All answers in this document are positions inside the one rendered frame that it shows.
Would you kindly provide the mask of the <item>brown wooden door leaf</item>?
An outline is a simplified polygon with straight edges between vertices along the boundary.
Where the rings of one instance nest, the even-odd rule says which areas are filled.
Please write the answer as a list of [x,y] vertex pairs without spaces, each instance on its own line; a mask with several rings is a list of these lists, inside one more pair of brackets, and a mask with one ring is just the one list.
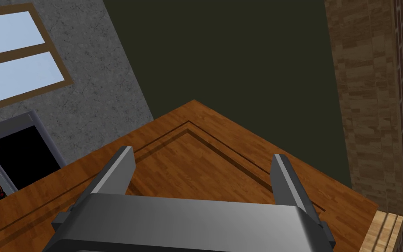
[[[131,146],[124,195],[90,193]],[[287,156],[322,224],[275,203]],[[359,252],[377,205],[191,101],[0,201],[0,252]]]

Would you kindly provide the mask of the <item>brown framed window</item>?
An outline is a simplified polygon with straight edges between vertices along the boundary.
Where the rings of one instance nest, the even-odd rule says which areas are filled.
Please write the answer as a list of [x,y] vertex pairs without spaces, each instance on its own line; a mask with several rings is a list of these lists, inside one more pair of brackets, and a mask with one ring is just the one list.
[[0,6],[0,108],[72,83],[34,5]]

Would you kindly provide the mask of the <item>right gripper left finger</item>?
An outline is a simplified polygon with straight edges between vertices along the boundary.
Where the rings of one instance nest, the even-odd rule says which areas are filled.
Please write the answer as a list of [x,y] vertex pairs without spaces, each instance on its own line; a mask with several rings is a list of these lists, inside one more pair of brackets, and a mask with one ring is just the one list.
[[104,168],[93,180],[90,193],[124,195],[135,172],[135,157],[131,146],[122,146],[113,164]]

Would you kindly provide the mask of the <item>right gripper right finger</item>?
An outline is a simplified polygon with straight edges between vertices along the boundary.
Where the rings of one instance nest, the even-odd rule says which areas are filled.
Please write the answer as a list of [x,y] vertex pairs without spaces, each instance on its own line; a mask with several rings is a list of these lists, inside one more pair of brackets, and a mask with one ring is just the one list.
[[322,224],[287,156],[283,154],[273,155],[270,181],[276,204],[298,207],[316,224]]

